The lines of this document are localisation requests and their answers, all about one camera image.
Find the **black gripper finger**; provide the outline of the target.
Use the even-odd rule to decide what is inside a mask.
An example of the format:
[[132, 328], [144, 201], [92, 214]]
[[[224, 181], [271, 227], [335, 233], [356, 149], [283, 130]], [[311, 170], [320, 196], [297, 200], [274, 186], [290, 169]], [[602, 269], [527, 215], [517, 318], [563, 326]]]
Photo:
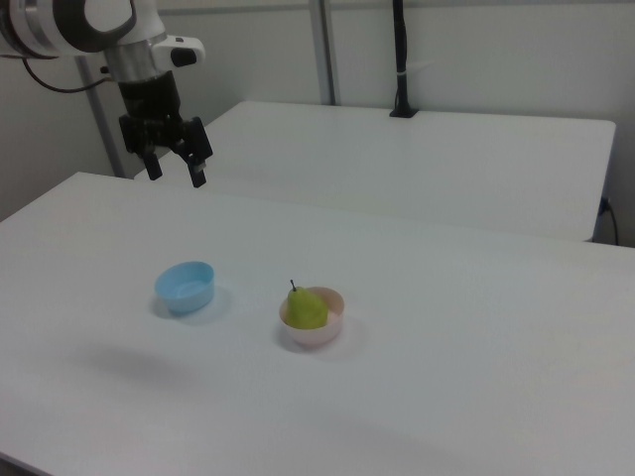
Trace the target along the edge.
[[157, 180], [163, 175], [159, 159], [153, 148], [147, 149], [142, 153], [142, 161], [150, 180]]
[[206, 184], [204, 169], [206, 160], [213, 155], [213, 150], [198, 117], [182, 121], [178, 125], [173, 151], [188, 166], [192, 186], [200, 188]]

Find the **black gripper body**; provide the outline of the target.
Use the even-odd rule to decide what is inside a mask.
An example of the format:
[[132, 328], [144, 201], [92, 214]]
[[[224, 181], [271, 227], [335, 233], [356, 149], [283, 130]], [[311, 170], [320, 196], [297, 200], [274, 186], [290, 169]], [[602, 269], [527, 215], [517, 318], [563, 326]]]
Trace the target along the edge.
[[183, 138], [181, 100], [171, 72], [145, 81], [121, 82], [119, 90], [126, 109], [119, 125], [128, 152], [172, 148]]

